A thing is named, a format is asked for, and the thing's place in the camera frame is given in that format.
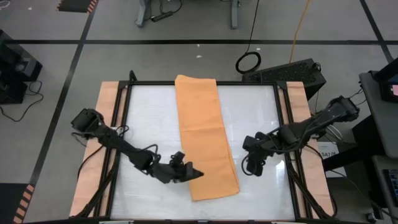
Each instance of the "orange cloth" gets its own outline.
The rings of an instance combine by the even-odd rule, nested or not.
[[[239,182],[221,117],[216,80],[178,75],[175,92],[185,159],[205,174],[189,182],[192,200],[237,194]]]

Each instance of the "white table surface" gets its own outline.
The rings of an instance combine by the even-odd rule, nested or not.
[[[225,198],[192,202],[188,183],[162,184],[143,175],[121,156],[112,219],[294,220],[283,155],[266,160],[261,177],[246,176],[241,161],[247,135],[279,126],[272,86],[218,86],[226,135],[239,179],[240,192]],[[175,87],[134,86],[125,140],[143,148],[158,144],[161,162],[182,151]]]

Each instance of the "concrete floor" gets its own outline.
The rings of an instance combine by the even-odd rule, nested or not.
[[[138,1],[99,0],[93,20],[88,23],[87,34],[83,29],[89,15],[58,12],[55,10],[58,1],[12,0],[9,7],[0,11],[0,29],[13,39],[65,40],[22,45],[44,66],[39,80],[44,83],[42,93],[45,99],[33,106],[20,123],[0,116],[3,149],[0,151],[0,182],[29,183],[54,111],[61,110],[25,222],[68,217],[76,173],[84,151],[70,136],[70,121],[82,108],[95,107],[101,82],[125,80],[131,69],[139,80],[174,80],[176,75],[184,74],[238,81],[241,76],[235,71],[234,64],[247,48],[246,44],[121,44],[107,40],[246,40],[250,36],[256,1],[242,0],[241,4],[239,28],[236,30],[229,28],[229,3],[217,0],[186,0],[181,11],[174,16],[156,23],[148,21],[141,29],[134,25]],[[366,4],[384,40],[398,40],[398,2],[366,0]],[[154,1],[152,5],[153,14],[158,14],[159,3]],[[304,5],[305,0],[261,1],[253,39],[292,40]],[[178,1],[171,0],[165,7],[176,6]],[[85,39],[103,40],[103,44],[86,43]],[[327,84],[320,90],[318,110],[331,98],[356,93],[359,73],[377,70],[387,64],[380,46],[385,42],[370,44],[363,41],[363,45],[351,45],[344,41],[377,40],[359,0],[313,1],[298,40],[325,40],[317,45],[298,43],[294,55],[294,60],[313,58],[322,65]],[[342,42],[331,44],[332,40]],[[291,45],[272,41],[252,44],[251,50],[257,49],[262,56],[260,68],[267,68],[287,63]],[[397,57],[398,46],[388,45],[388,49],[394,58]],[[254,62],[247,59],[243,63],[243,67],[248,68]],[[67,77],[72,78],[72,82],[63,107],[57,108]],[[359,95],[353,101],[359,103],[363,99],[364,95]],[[32,101],[34,96],[27,97],[22,105],[4,106],[4,109],[18,117]],[[310,109],[315,111],[315,98],[309,103]],[[345,141],[354,141],[351,128],[369,115],[366,103],[360,108],[357,121],[336,125]],[[347,170],[348,175],[361,174],[362,178],[355,181],[366,186],[361,164]],[[338,217],[365,222],[364,214],[371,211],[370,204],[344,184],[343,179],[329,180],[329,183],[338,203]]]

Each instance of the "table leg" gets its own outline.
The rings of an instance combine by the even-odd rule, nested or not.
[[[231,29],[238,28],[238,0],[231,1]]]
[[[139,11],[138,11],[136,25],[140,28],[144,26],[145,13],[147,8],[150,7],[150,1],[151,0],[139,0]]]

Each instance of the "wooden board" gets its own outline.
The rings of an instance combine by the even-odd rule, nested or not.
[[[96,110],[99,111],[105,119],[105,123],[110,125],[111,118],[113,115],[114,102],[116,99],[116,93],[118,89],[118,82],[103,82],[101,90],[98,96]],[[301,82],[288,82],[287,89],[289,93],[290,105],[295,122],[305,120],[310,117],[310,110],[308,108],[307,97],[305,96],[304,86]],[[282,105],[282,115],[284,121],[287,121],[287,113],[283,98],[283,93],[280,91],[280,100]],[[121,100],[121,106],[119,107],[118,124],[121,121],[122,110],[124,107],[124,100]],[[318,149],[317,142],[311,140],[308,143],[310,146]],[[89,156],[93,151],[99,148],[99,144],[96,139],[88,141],[84,158]],[[105,150],[100,151],[93,156],[86,165],[82,168],[80,178],[78,180],[75,196],[73,198],[70,215],[76,215],[80,212],[83,207],[88,203],[93,194],[96,192],[101,175],[101,169],[103,166]],[[314,196],[315,200],[322,206],[322,208],[329,214],[333,214],[333,206],[330,200],[330,194],[326,182],[325,173],[323,171],[322,161],[313,152],[303,150],[302,162],[307,182],[307,188]],[[296,188],[299,210],[302,217],[305,217],[305,208],[302,200],[302,194],[298,188]],[[108,198],[109,191],[104,193],[104,198]],[[106,201],[103,200],[103,206],[100,215],[104,215]]]
[[[111,124],[114,102],[116,93],[118,92],[119,82],[103,82],[99,91],[97,105],[95,110],[104,116],[106,125]],[[84,155],[86,159],[101,145],[96,139],[91,139],[87,142],[87,147]],[[95,156],[90,158],[83,166],[76,185],[75,196],[73,198],[72,207],[70,209],[70,216],[79,213],[84,206],[90,201],[96,190],[98,189],[101,177],[101,170],[105,157],[105,148],[100,150]]]
[[[310,109],[308,107],[307,97],[304,91],[302,82],[288,82],[287,91],[289,94],[290,106],[292,108],[293,120],[295,122],[303,121],[311,117]],[[311,139],[308,142],[309,146],[318,150],[318,143]],[[305,181],[307,189],[313,195],[315,200],[324,209],[324,211],[332,215],[333,206],[330,199],[328,184],[326,182],[325,171],[323,170],[322,160],[308,148],[303,148],[301,155]]]

